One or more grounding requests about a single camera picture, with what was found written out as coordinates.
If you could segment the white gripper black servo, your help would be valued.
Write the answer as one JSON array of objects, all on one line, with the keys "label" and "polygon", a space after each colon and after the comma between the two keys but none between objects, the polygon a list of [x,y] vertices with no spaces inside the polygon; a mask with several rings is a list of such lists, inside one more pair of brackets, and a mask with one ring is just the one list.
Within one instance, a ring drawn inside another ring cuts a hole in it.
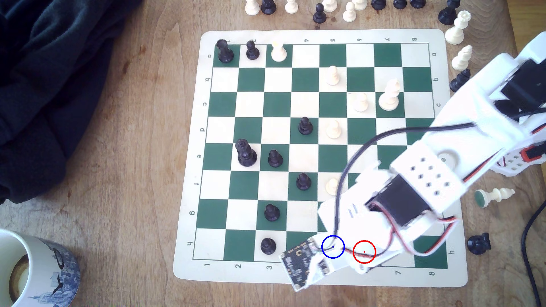
[{"label": "white gripper black servo", "polygon": [[339,209],[335,209],[335,198],[320,205],[318,216],[334,239],[333,251],[327,251],[330,244],[324,243],[320,252],[310,257],[308,282],[320,282],[347,266],[363,275],[404,253],[432,255],[445,243],[443,233],[425,251],[416,249],[416,239],[434,226],[446,225],[446,219],[431,209],[422,210],[406,226],[392,226],[394,209],[388,210],[386,201],[375,206],[372,200],[391,180],[386,170],[366,170],[341,194]]}]

